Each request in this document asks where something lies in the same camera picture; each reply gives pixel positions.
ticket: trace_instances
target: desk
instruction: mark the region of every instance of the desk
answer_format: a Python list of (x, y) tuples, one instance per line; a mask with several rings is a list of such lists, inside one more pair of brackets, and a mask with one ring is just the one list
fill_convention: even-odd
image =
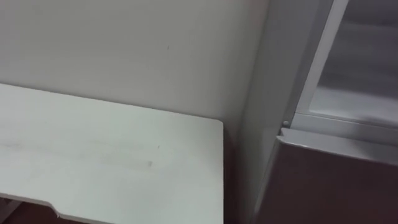
[(86, 223), (223, 223), (220, 121), (3, 84), (0, 107), (0, 197)]

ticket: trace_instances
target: desk leg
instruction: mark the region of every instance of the desk leg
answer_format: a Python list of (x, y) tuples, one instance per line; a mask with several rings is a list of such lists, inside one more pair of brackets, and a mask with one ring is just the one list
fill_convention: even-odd
[(0, 224), (2, 224), (20, 204), (20, 201), (0, 198)]

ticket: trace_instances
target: white wall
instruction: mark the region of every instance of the white wall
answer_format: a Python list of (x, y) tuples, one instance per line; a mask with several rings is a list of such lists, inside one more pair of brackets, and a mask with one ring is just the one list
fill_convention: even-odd
[(2, 0), (0, 82), (221, 119), (234, 134), (266, 0)]

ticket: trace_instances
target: white desk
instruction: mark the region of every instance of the white desk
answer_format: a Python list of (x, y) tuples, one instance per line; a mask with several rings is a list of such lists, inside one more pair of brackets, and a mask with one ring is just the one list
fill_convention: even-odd
[(222, 224), (223, 124), (0, 84), (0, 197), (87, 223)]

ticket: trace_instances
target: dark floor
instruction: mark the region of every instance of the dark floor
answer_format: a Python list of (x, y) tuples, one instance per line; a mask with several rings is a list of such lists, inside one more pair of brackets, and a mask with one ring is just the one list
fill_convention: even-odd
[(4, 224), (79, 224), (57, 218), (54, 211), (45, 206), (22, 203)]

